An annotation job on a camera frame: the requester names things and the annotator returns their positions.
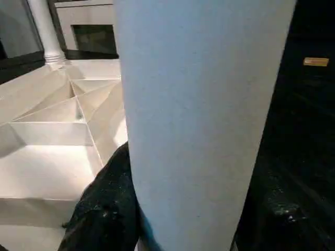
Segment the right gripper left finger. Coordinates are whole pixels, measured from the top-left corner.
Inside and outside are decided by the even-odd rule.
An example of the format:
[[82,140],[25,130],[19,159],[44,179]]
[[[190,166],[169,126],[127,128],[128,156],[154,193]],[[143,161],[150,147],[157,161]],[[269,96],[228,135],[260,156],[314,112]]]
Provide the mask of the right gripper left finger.
[[59,250],[134,250],[139,239],[138,201],[128,143],[121,145],[86,187]]

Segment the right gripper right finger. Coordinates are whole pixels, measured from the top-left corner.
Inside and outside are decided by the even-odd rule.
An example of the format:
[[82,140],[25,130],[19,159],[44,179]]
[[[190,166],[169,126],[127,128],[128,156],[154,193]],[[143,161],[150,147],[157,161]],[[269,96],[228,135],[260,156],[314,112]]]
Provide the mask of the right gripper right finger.
[[238,250],[328,250],[279,173],[255,168],[234,236]]

